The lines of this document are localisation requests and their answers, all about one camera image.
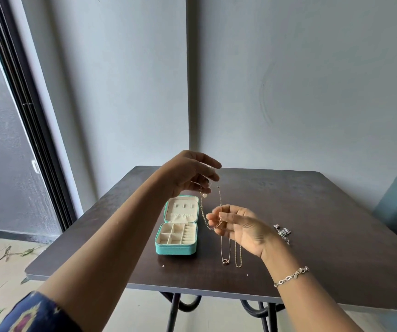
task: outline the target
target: necklace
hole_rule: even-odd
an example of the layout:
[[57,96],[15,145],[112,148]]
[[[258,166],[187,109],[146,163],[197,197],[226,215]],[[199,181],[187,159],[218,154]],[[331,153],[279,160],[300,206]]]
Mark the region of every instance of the necklace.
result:
[[[218,195],[220,197],[220,212],[223,212],[223,208],[222,205],[223,203],[221,202],[221,193],[220,193],[220,186],[217,185],[218,188]],[[208,195],[206,193],[203,193],[201,188],[200,188],[200,209],[201,209],[201,216],[203,217],[203,220],[205,221],[205,225],[208,229],[214,230],[217,229],[221,223],[223,222],[223,220],[220,219],[220,221],[218,222],[218,224],[216,226],[210,227],[208,222],[206,221],[206,217],[205,217],[205,213],[203,212],[203,198],[206,198]],[[220,237],[220,255],[221,255],[221,262],[224,265],[229,264],[229,260],[231,259],[231,239],[229,239],[229,256],[228,258],[223,258],[223,236]],[[241,268],[241,265],[243,264],[242,261],[242,257],[241,257],[241,246],[240,246],[240,265],[237,265],[237,242],[235,242],[235,266],[237,268]]]

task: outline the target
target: white wall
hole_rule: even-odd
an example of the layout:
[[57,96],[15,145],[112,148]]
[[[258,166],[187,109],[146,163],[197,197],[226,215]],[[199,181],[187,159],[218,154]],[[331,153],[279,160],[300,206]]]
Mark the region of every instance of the white wall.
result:
[[51,0],[99,196],[189,146],[185,0]]
[[200,0],[199,149],[316,170],[373,208],[397,175],[397,0]]
[[9,0],[77,217],[96,201],[85,145],[45,0]]

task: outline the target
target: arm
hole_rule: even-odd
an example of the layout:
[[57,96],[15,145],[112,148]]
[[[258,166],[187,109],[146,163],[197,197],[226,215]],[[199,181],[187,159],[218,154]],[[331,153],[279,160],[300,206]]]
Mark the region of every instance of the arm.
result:
[[143,183],[107,222],[41,285],[84,331],[101,331],[111,316],[164,204],[182,190],[217,181],[216,160],[183,151]]
[[[218,206],[207,215],[210,226],[224,220],[218,235],[228,236],[260,257],[274,282],[292,275],[300,263],[286,242],[246,208]],[[362,332],[309,272],[278,286],[289,317],[298,332]]]

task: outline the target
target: blue fabric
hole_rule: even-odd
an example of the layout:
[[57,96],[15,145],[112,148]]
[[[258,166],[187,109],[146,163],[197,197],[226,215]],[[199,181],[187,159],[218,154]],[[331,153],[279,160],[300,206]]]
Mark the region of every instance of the blue fabric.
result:
[[39,292],[18,302],[0,323],[0,332],[81,331],[58,305]]

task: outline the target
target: hand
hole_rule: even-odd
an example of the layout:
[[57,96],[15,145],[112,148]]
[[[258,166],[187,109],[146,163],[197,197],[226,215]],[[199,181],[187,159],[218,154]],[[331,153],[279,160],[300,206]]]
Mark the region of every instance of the hand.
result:
[[203,153],[184,150],[172,160],[166,162],[157,174],[160,175],[167,184],[172,185],[171,198],[176,197],[183,190],[202,191],[210,193],[209,180],[218,181],[214,168],[221,168],[220,162]]
[[273,229],[259,220],[254,212],[240,206],[217,206],[212,213],[206,215],[206,218],[211,227],[217,226],[220,219],[223,220],[219,228],[214,231],[218,235],[235,240],[258,257],[261,257],[266,241],[277,235]]

